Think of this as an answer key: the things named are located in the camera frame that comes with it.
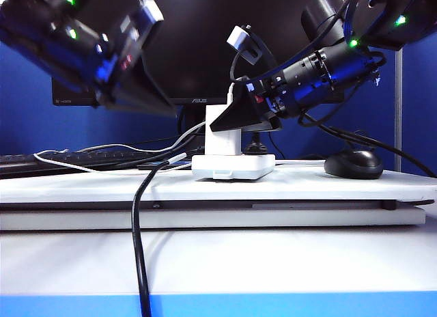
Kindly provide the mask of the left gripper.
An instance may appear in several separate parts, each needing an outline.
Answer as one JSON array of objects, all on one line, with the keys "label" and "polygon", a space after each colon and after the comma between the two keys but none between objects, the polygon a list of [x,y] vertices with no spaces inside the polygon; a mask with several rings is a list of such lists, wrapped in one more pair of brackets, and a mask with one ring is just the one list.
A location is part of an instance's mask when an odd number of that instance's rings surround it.
[{"label": "left gripper", "polygon": [[172,117],[174,105],[140,58],[146,38],[141,23],[133,19],[115,28],[111,54],[96,71],[96,99],[107,109]]}]

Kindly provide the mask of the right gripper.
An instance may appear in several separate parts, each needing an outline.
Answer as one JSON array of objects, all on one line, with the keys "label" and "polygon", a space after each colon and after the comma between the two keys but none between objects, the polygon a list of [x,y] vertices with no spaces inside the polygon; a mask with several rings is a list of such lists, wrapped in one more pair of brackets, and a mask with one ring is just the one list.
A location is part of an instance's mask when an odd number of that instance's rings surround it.
[{"label": "right gripper", "polygon": [[233,87],[232,102],[211,123],[213,132],[242,130],[242,132],[273,132],[282,123],[273,120],[296,118],[301,113],[301,81],[275,75],[257,81],[247,80],[245,87]]}]

